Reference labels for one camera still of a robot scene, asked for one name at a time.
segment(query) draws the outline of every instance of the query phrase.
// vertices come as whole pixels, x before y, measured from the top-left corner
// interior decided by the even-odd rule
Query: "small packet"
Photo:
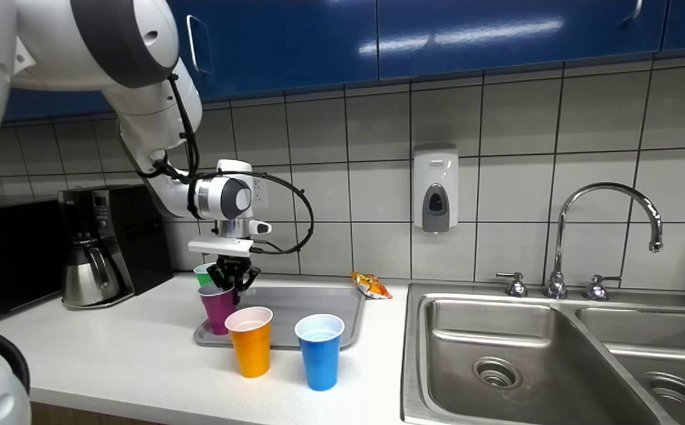
[[[377,277],[357,273],[357,271],[351,271],[349,277],[351,277],[354,286],[364,292],[364,297],[369,297],[369,299],[389,299],[393,297],[388,286]]]

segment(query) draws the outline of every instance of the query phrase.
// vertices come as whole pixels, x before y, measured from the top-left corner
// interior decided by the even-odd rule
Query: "sink drain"
[[[685,403],[685,379],[671,372],[650,372],[648,388],[653,395],[668,399],[673,403]]]
[[[518,367],[501,356],[481,356],[474,364],[474,372],[485,384],[499,388],[499,389],[518,388],[521,383],[521,375],[518,372]]]

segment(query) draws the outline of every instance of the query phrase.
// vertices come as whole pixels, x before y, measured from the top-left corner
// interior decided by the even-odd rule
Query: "stainless steel coffee maker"
[[[173,277],[162,220],[147,186],[75,188],[58,202],[68,233],[64,307],[110,307]]]

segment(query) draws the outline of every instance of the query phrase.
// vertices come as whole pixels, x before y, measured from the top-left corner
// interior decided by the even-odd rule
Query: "plastic cup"
[[[338,383],[342,331],[344,320],[332,314],[311,314],[296,324],[305,379],[314,392],[327,392]]]
[[[212,286],[212,284],[214,284],[214,280],[210,278],[210,273],[207,273],[207,266],[212,266],[212,261],[207,261],[207,265],[199,265],[199,266],[193,268],[199,286]]]
[[[214,336],[226,336],[225,320],[233,314],[233,290],[219,290],[218,286],[199,287],[207,325]]]
[[[225,320],[233,354],[238,356],[238,370],[246,378],[257,378],[270,370],[271,319],[275,311],[266,307],[246,307]]]

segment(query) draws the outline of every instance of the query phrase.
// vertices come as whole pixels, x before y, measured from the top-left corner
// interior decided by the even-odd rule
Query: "orange object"
[[[230,339],[246,378],[264,375],[271,365],[271,308],[249,307],[226,317]]]
[[[357,271],[351,271],[349,277],[369,299],[389,299],[393,297],[388,286],[377,277],[357,273]]]

